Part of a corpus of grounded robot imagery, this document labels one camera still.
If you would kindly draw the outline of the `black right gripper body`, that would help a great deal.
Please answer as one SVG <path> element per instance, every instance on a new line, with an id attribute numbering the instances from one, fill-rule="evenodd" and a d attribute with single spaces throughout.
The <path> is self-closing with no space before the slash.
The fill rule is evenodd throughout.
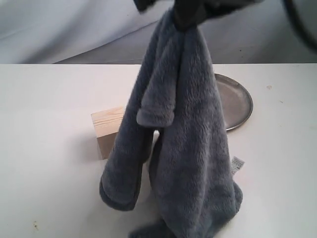
<path id="1" fill-rule="evenodd" d="M 175 0 L 173 14 L 177 22 L 203 22 L 261 3 L 260 0 Z"/>

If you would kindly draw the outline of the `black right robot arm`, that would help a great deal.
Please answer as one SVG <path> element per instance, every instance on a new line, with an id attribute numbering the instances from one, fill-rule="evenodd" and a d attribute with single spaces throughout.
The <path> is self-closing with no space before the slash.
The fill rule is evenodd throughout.
<path id="1" fill-rule="evenodd" d="M 172 15 L 176 28 L 185 31 L 209 19 L 223 17 L 244 9 L 260 0 L 175 0 Z M 292 0 L 283 0 L 282 5 L 295 35 L 312 52 L 317 52 L 317 39 L 306 28 Z"/>

